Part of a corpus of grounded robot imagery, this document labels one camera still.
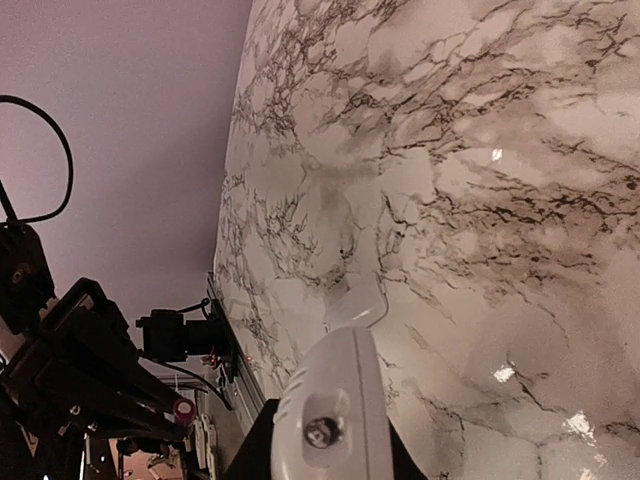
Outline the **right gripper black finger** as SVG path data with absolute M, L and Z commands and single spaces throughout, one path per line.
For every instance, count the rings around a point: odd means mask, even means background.
M 226 469 L 224 479 L 271 480 L 273 417 L 278 406 L 278 399 L 266 401 L 236 456 Z M 411 458 L 392 423 L 389 423 L 389 431 L 394 478 L 398 480 L 427 480 L 427 477 Z

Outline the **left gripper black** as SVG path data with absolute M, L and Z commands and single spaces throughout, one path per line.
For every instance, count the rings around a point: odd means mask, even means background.
M 75 478 L 87 436 L 181 430 L 183 397 L 138 360 L 119 307 L 80 279 L 1 375 L 2 478 Z

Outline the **dark blue battery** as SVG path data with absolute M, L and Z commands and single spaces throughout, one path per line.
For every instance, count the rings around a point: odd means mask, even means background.
M 180 397 L 173 406 L 173 415 L 175 422 L 180 425 L 191 425 L 197 415 L 195 403 L 188 399 Z

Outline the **white remote control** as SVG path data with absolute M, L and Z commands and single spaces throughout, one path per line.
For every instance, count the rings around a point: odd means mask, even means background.
M 274 479 L 391 479 L 385 390 L 371 332 L 342 327 L 301 360 L 273 417 Z

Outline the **white battery cover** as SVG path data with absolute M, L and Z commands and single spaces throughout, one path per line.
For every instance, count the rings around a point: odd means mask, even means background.
M 342 327 L 371 328 L 389 311 L 386 289 L 377 272 L 342 282 L 329 295 L 323 324 L 327 332 Z

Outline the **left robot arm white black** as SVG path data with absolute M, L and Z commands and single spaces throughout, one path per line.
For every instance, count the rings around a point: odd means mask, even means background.
M 1 229 L 1 476 L 75 479 L 84 439 L 181 441 L 181 396 L 146 370 L 128 322 L 100 285 L 79 279 L 62 297 L 35 230 Z

